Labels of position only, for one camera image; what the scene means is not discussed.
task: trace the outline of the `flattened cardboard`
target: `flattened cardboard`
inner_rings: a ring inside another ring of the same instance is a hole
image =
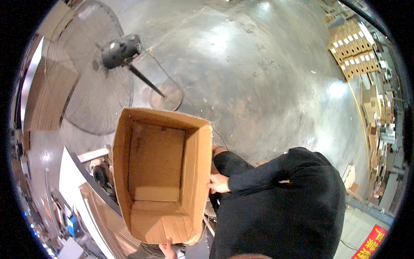
[[[113,144],[115,189],[131,235],[145,243],[187,242],[202,224],[212,158],[206,120],[124,108]]]

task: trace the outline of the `concrete floor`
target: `concrete floor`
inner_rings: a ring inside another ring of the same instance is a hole
[[[317,1],[104,2],[125,34],[140,35],[197,109],[185,99],[179,111],[210,120],[230,150],[254,163],[303,146],[325,155],[341,175],[354,163],[358,194],[368,196],[364,128],[350,87],[327,51],[330,36]],[[167,79],[145,53],[133,63],[153,83]],[[358,101],[360,81],[350,82]],[[136,78],[133,106],[149,107],[148,94]],[[112,139],[66,120],[59,131],[34,132],[29,161],[39,208],[46,195],[44,168],[57,188],[64,145],[83,153]],[[214,141],[222,144],[217,134]]]

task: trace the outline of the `fan base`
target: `fan base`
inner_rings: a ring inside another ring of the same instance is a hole
[[[176,111],[183,102],[183,93],[172,82],[162,81],[155,85],[165,96],[163,98],[156,91],[151,89],[149,94],[149,104],[156,110]]]

